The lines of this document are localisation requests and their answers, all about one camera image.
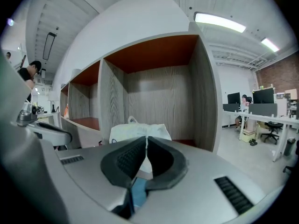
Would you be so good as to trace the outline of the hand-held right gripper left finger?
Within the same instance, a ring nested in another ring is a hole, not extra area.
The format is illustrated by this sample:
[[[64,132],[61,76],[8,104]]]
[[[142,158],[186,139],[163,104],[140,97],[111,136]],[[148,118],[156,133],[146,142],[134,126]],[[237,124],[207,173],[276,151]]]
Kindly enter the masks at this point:
[[[146,156],[146,137],[97,147],[58,151],[72,180],[111,212],[133,212],[132,186]]]

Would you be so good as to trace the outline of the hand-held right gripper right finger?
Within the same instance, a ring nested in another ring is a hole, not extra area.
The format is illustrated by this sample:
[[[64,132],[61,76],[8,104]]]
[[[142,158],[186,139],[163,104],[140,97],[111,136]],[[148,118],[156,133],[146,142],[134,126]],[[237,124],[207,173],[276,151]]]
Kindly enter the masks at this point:
[[[185,156],[188,171],[174,187],[149,192],[146,202],[130,218],[134,224],[251,224],[283,189],[265,194],[218,155],[170,140],[159,141]]]

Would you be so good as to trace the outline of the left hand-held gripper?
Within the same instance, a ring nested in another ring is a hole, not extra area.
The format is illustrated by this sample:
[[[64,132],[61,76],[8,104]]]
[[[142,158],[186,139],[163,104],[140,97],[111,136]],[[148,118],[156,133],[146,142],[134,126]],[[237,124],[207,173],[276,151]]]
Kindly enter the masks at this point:
[[[54,147],[66,146],[72,142],[72,135],[51,124],[37,121],[37,107],[25,102],[16,120],[17,125],[27,126],[39,139],[47,140]]]

